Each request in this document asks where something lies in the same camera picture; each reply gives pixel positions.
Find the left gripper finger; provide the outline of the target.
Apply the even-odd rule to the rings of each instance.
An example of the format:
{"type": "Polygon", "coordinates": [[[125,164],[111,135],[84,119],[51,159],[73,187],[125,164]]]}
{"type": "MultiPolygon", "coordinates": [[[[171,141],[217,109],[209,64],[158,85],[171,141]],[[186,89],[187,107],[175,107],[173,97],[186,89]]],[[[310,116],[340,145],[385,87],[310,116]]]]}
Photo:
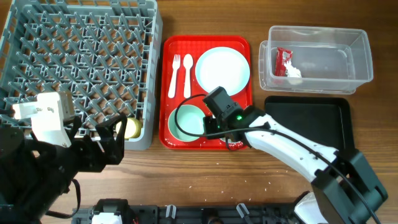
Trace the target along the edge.
{"type": "Polygon", "coordinates": [[[95,126],[100,137],[100,144],[105,151],[123,151],[124,133],[127,117],[124,114],[112,117],[95,126]]]}
{"type": "Polygon", "coordinates": [[[64,128],[66,130],[66,133],[68,135],[69,140],[73,140],[76,133],[82,126],[81,122],[81,117],[80,116],[74,116],[73,119],[64,121],[63,122],[64,128]]]}

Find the yellow plastic cup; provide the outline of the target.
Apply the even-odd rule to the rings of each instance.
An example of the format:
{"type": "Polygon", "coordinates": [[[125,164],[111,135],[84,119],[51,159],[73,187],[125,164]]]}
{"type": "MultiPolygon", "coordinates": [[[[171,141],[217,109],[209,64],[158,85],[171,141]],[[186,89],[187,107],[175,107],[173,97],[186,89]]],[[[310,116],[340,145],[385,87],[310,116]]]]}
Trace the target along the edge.
{"type": "Polygon", "coordinates": [[[138,138],[141,135],[142,123],[136,118],[127,118],[125,139],[138,138]]]}

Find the light blue bowl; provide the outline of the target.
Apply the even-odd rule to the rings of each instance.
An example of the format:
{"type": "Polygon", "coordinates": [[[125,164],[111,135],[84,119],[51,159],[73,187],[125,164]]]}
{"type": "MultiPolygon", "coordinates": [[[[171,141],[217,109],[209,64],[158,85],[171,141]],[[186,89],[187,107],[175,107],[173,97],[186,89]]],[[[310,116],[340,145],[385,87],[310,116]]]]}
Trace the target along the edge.
{"type": "Polygon", "coordinates": [[[232,141],[231,139],[220,138],[220,141],[226,146],[228,150],[238,150],[244,147],[244,144],[241,141],[232,141]]]}

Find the green bowl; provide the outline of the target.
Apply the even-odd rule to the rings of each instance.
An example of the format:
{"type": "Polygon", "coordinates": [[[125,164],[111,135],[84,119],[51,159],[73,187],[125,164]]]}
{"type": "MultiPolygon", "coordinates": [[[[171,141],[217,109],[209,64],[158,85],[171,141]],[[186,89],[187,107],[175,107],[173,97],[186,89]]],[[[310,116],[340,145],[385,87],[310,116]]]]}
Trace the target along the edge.
{"type": "MultiPolygon", "coordinates": [[[[190,136],[181,132],[175,124],[175,112],[174,109],[168,121],[168,127],[171,135],[182,142],[192,142],[198,139],[198,137],[190,136]]],[[[182,105],[178,110],[177,123],[186,132],[192,134],[203,134],[203,118],[205,117],[204,112],[194,105],[182,105]]]]}

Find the white napkin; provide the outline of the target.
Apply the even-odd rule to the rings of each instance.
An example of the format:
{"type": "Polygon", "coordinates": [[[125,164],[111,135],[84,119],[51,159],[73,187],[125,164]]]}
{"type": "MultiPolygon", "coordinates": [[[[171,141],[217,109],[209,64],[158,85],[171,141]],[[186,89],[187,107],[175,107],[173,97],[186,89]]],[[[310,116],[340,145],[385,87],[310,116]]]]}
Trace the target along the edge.
{"type": "Polygon", "coordinates": [[[287,61],[284,63],[285,66],[285,74],[288,78],[288,82],[291,85],[299,85],[302,83],[302,75],[299,69],[292,66],[291,61],[287,61]]]}

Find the red ketchup packet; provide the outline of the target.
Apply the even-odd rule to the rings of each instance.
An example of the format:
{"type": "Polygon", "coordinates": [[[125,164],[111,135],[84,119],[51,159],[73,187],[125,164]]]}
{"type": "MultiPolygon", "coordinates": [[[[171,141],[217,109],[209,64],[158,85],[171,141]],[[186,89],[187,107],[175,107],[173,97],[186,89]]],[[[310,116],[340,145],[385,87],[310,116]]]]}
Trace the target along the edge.
{"type": "Polygon", "coordinates": [[[286,66],[285,64],[291,62],[293,52],[282,47],[277,48],[277,54],[275,59],[275,72],[274,75],[277,77],[286,77],[286,66]]]}

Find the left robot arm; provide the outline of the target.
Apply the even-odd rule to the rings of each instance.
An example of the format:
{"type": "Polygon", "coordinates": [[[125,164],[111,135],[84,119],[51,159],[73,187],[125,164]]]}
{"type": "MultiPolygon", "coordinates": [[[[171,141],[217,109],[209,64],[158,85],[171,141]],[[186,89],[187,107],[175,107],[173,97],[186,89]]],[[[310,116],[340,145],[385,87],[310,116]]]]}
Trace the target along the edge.
{"type": "Polygon", "coordinates": [[[56,146],[26,139],[18,128],[1,128],[1,223],[40,223],[44,215],[68,219],[69,214],[54,212],[56,199],[75,185],[76,198],[81,190],[75,176],[79,172],[101,172],[106,165],[118,165],[124,157],[127,117],[123,114],[96,125],[100,136],[75,138],[81,126],[75,118],[67,132],[71,146],[56,146]]]}

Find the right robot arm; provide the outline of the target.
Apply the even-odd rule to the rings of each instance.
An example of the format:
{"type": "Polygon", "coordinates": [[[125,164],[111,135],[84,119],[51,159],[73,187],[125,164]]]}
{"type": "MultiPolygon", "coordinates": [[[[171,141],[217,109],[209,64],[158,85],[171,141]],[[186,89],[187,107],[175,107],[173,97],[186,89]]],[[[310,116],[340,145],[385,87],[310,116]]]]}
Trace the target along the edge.
{"type": "Polygon", "coordinates": [[[254,106],[232,100],[219,86],[203,99],[208,139],[225,138],[264,151],[305,177],[328,223],[380,220],[376,211],[388,194],[365,156],[357,149],[339,151],[313,142],[279,124],[254,106]]]}

